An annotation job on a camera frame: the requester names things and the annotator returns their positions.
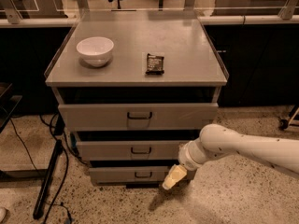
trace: terrazzo floor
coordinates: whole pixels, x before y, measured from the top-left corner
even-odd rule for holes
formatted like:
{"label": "terrazzo floor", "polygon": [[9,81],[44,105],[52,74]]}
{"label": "terrazzo floor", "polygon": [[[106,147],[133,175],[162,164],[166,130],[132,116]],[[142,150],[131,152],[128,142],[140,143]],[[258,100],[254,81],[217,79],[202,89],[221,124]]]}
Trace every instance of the terrazzo floor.
{"label": "terrazzo floor", "polygon": [[[281,131],[279,118],[291,106],[220,108],[215,123],[251,135],[299,139],[299,128]],[[51,115],[43,116],[49,123]],[[37,168],[48,166],[55,141],[39,116],[12,119]],[[11,123],[0,134],[0,169],[33,168]],[[65,170],[59,157],[47,202]],[[40,181],[0,183],[0,206],[9,210],[6,223],[42,223],[33,219]],[[69,170],[56,203],[64,203],[72,223],[299,223],[299,180],[237,155],[211,161],[198,169],[189,185],[171,190],[93,186],[87,167],[69,155]],[[69,223],[66,210],[53,206],[47,223]]]}

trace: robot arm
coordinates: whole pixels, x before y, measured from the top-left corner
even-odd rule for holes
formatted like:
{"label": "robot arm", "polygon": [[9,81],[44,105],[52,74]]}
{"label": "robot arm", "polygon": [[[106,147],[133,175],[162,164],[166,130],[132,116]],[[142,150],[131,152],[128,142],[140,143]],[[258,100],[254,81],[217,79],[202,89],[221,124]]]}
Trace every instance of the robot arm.
{"label": "robot arm", "polygon": [[180,165],[172,167],[163,187],[171,189],[186,174],[207,161],[237,153],[288,175],[299,174],[299,141],[244,135],[218,124],[205,126],[199,138],[180,148]]}

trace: white bowl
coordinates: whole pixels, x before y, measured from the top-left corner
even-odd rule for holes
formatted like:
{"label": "white bowl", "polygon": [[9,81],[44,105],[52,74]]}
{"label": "white bowl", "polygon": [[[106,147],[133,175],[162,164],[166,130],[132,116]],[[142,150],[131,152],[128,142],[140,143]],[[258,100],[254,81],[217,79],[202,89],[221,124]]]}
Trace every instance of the white bowl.
{"label": "white bowl", "polygon": [[111,59],[113,48],[113,41],[102,36],[89,37],[77,44],[80,58],[95,67],[102,66]]}

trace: cabinet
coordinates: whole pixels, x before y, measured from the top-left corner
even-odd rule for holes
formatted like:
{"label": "cabinet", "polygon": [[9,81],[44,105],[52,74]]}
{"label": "cabinet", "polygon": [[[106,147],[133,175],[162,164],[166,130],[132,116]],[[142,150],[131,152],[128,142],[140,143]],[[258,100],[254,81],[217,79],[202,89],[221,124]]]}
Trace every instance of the cabinet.
{"label": "cabinet", "polygon": [[[78,58],[90,36],[114,41],[108,65]],[[148,53],[164,56],[163,75],[145,74]],[[227,80],[193,11],[89,12],[50,69],[46,83],[94,185],[164,181],[179,146],[214,119]]]}

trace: black wheel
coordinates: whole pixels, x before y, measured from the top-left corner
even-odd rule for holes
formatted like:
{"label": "black wheel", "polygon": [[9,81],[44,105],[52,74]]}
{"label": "black wheel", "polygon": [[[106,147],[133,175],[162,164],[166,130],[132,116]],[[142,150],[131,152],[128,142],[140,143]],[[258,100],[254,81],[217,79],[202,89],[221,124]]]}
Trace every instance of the black wheel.
{"label": "black wheel", "polygon": [[281,129],[281,130],[285,130],[285,129],[287,129],[289,127],[289,122],[286,120],[286,119],[282,119],[281,121],[280,121],[280,126],[279,126],[279,128]]}

